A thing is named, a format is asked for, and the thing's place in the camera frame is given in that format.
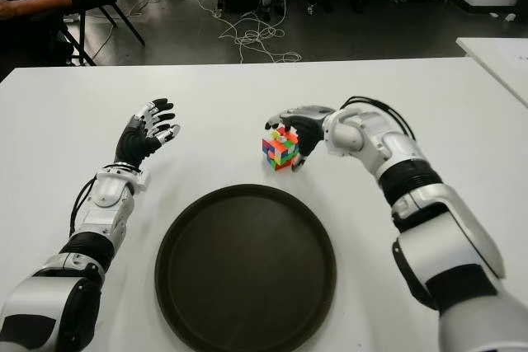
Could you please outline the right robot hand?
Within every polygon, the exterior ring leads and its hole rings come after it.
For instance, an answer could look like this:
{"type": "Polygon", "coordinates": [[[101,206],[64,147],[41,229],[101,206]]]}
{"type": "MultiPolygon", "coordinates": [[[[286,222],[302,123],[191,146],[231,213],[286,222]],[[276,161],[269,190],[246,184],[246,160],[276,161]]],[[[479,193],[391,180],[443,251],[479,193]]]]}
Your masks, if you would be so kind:
{"type": "Polygon", "coordinates": [[[335,112],[333,108],[326,106],[299,106],[273,115],[265,123],[266,130],[276,129],[280,124],[285,127],[285,130],[294,128],[298,136],[299,152],[292,161],[292,171],[298,171],[317,144],[323,140],[323,123],[335,112]]]}

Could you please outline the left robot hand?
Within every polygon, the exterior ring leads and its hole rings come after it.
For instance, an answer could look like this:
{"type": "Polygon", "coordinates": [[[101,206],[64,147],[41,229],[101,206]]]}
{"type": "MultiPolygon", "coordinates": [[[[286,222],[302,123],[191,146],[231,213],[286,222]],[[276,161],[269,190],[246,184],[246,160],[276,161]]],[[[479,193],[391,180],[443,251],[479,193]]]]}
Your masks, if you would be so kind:
{"type": "Polygon", "coordinates": [[[167,98],[147,102],[130,118],[115,149],[115,162],[140,168],[143,160],[173,140],[181,126],[175,120],[174,104],[167,98]]]}

